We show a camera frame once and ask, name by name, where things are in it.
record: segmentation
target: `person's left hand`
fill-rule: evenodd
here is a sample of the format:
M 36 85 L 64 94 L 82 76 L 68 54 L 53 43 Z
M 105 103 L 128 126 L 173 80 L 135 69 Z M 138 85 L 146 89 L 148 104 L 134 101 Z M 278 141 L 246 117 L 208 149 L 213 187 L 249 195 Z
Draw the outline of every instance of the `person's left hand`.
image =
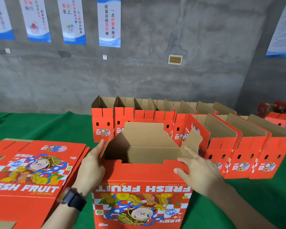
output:
M 82 160 L 77 173 L 77 178 L 72 188 L 76 188 L 77 192 L 87 198 L 88 195 L 99 184 L 105 174 L 105 168 L 99 165 L 98 155 L 103 148 L 104 140 L 91 150 Z

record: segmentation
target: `wall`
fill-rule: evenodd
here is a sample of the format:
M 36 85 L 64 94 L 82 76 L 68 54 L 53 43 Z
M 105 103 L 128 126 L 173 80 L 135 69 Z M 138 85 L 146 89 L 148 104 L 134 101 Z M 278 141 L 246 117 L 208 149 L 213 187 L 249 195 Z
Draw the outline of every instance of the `wall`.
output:
M 285 5 L 286 0 L 275 0 L 267 10 L 265 28 L 236 104 L 240 114 L 255 114 L 260 102 L 286 102 L 286 58 L 265 58 Z
M 45 0 L 51 44 L 29 42 L 19 1 L 6 0 L 16 41 L 0 41 L 0 111 L 90 114 L 97 95 L 232 108 L 271 2 L 122 0 L 119 49 L 99 46 L 96 0 L 83 0 L 86 46 L 64 44 L 57 0 Z

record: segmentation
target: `table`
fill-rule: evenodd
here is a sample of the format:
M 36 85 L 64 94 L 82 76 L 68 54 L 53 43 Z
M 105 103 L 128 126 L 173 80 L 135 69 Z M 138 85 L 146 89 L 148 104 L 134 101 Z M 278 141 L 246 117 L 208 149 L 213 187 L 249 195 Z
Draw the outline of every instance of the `table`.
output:
M 4 138 L 85 143 L 91 148 L 97 145 L 93 142 L 91 116 L 72 112 L 0 113 L 0 140 Z M 279 228 L 286 228 L 286 157 L 273 179 L 234 179 L 226 182 L 233 185 L 237 192 L 266 219 Z M 91 195 L 74 228 L 95 228 Z M 182 228 L 235 227 L 216 205 L 196 193 L 191 197 Z

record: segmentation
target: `green leaf illustration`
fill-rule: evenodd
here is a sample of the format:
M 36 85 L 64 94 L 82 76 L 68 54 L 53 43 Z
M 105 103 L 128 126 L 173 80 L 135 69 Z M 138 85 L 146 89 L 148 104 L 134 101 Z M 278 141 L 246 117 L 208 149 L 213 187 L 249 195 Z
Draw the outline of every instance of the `green leaf illustration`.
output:
M 62 178 L 63 178 L 63 176 L 59 176 L 59 177 L 57 178 L 57 180 L 62 179 Z
M 100 200 L 100 202 L 98 204 L 104 204 L 106 202 L 107 202 L 107 200 L 105 198 L 103 198 L 102 200 Z
M 52 177 L 57 176 L 57 175 L 58 175 L 58 172 L 57 172 L 57 173 L 53 173 L 53 174 L 49 177 L 49 179 L 51 179 Z
M 117 203 L 118 203 L 118 200 L 115 199 L 113 203 L 109 204 L 109 207 L 112 207 L 112 206 L 116 205 Z

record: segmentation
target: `black watch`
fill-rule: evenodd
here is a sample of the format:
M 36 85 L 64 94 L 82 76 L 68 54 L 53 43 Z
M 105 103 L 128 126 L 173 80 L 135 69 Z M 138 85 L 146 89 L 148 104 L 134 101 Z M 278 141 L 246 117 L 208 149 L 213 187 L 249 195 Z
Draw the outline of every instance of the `black watch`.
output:
M 66 188 L 59 197 L 61 204 L 67 204 L 68 207 L 73 207 L 82 211 L 86 205 L 86 200 L 73 188 Z

